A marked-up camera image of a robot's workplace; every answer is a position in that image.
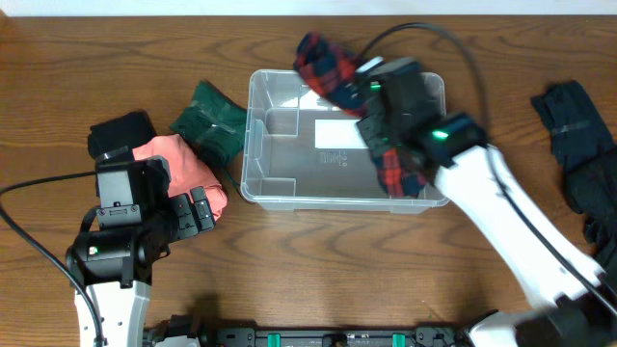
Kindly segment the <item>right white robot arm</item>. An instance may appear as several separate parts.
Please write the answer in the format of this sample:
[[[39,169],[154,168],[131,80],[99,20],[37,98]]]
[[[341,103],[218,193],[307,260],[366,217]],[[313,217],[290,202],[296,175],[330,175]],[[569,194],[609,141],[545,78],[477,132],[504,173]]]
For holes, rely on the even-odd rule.
[[[374,58],[356,72],[370,151],[391,149],[475,223],[517,279],[529,312],[495,312],[463,331],[468,346],[610,346],[616,292],[527,195],[501,152],[468,114],[443,116],[411,58]]]

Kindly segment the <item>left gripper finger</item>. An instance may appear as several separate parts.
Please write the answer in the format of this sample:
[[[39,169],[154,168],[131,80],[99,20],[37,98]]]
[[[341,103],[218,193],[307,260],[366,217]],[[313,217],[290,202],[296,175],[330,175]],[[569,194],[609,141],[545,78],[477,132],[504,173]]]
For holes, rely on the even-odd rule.
[[[187,194],[171,198],[171,207],[177,217],[177,231],[173,241],[191,238],[198,234],[198,225],[194,216],[194,206]]]
[[[195,219],[199,232],[205,232],[216,226],[209,200],[203,187],[195,187],[190,190],[195,207]]]

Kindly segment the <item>red navy plaid shirt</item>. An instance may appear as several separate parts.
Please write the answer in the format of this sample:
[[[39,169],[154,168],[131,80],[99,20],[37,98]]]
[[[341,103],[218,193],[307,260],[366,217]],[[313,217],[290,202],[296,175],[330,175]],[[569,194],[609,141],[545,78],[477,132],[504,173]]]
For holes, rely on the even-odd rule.
[[[307,33],[296,49],[293,68],[319,96],[348,115],[368,116],[366,100],[355,85],[356,71],[365,59],[317,32]],[[370,155],[380,187],[394,198],[416,197],[426,185],[425,177],[403,168],[392,145]]]

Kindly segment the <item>dark navy garment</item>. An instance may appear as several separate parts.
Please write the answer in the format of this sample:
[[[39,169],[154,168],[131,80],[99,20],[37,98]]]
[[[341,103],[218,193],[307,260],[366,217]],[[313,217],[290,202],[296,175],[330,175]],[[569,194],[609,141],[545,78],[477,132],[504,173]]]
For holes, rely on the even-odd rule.
[[[533,96],[530,103],[549,131],[552,154],[565,173],[616,148],[602,116],[578,81],[552,85]]]

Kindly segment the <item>salmon pink garment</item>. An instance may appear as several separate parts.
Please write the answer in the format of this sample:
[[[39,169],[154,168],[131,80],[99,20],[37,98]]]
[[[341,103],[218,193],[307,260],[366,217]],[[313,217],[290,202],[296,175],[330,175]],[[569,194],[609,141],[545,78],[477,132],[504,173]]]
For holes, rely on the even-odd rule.
[[[191,189],[202,187],[214,219],[222,216],[228,204],[222,184],[180,135],[156,136],[145,145],[133,148],[132,153],[136,160],[162,156],[167,160],[171,173],[169,196],[189,194]]]

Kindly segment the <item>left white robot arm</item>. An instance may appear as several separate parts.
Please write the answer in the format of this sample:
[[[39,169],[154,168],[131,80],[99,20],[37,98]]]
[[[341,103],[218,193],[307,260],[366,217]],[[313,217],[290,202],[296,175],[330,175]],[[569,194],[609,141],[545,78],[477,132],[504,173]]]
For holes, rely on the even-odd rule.
[[[216,226],[203,187],[170,196],[171,171],[161,156],[101,164],[95,183],[100,203],[84,216],[66,256],[84,287],[75,296],[81,345],[206,345],[191,316],[146,326],[154,262],[170,255],[172,243]]]

